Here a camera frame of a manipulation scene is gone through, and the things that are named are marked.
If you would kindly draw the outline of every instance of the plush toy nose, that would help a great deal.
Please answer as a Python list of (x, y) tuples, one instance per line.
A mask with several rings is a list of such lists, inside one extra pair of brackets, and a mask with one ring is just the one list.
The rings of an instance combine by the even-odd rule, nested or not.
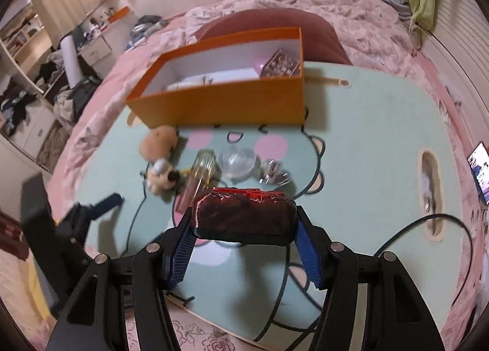
[(168, 181), (175, 182), (180, 180), (180, 172), (178, 170), (172, 170), (168, 173)]

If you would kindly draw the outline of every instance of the blue gripper pad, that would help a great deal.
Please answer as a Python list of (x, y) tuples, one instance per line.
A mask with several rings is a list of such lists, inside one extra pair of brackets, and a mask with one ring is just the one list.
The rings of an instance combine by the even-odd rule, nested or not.
[(175, 253), (172, 255), (171, 274), (168, 281), (172, 289), (177, 283), (183, 281), (196, 241), (197, 237), (190, 230), (190, 226), (187, 226), (182, 237), (178, 241)]
[(304, 227), (304, 224), (299, 220), (297, 227), (297, 236), (295, 237), (295, 246), (299, 251), (299, 256), (306, 271), (307, 279), (309, 279), (316, 287), (319, 287), (323, 281), (321, 274), (321, 260), (312, 244), (311, 238)]

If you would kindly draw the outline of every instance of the white paper roll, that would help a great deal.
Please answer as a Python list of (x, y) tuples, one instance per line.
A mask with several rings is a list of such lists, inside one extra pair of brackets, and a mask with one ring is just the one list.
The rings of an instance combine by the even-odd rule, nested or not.
[(70, 89), (83, 79), (82, 69), (78, 63), (75, 42), (72, 35), (68, 35), (61, 41), (61, 51), (63, 52), (64, 70), (68, 78)]

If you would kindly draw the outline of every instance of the perfume bottle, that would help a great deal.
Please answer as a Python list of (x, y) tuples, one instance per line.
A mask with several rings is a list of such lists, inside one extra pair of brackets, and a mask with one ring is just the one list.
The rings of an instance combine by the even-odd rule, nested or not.
[(199, 150), (187, 176), (182, 196), (177, 203), (176, 211), (178, 213), (185, 213), (187, 208), (192, 206), (195, 196), (204, 188), (209, 187), (216, 173), (216, 168), (217, 163), (214, 151), (210, 149)]

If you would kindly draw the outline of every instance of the open cardboard box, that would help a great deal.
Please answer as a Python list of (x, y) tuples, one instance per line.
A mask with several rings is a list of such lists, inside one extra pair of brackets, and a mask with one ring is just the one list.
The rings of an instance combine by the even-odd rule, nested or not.
[[(278, 50), (299, 60), (295, 76), (260, 78), (254, 66)], [(196, 79), (211, 84), (192, 86)], [(303, 124), (300, 28), (220, 36), (162, 54), (127, 98), (150, 128), (159, 125)]]

